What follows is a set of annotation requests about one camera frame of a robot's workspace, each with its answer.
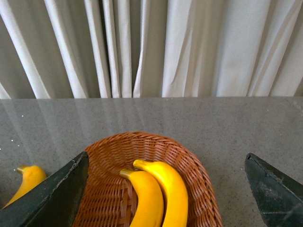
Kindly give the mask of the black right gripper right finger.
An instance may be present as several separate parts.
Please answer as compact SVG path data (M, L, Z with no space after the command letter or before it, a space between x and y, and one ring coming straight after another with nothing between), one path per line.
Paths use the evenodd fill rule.
M249 153L245 171L263 222L268 227L303 225L303 185Z

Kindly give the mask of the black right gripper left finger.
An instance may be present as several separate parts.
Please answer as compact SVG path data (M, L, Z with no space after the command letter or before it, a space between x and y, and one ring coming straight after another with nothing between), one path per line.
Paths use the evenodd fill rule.
M83 151L0 212L2 227L71 227L86 187L89 156Z

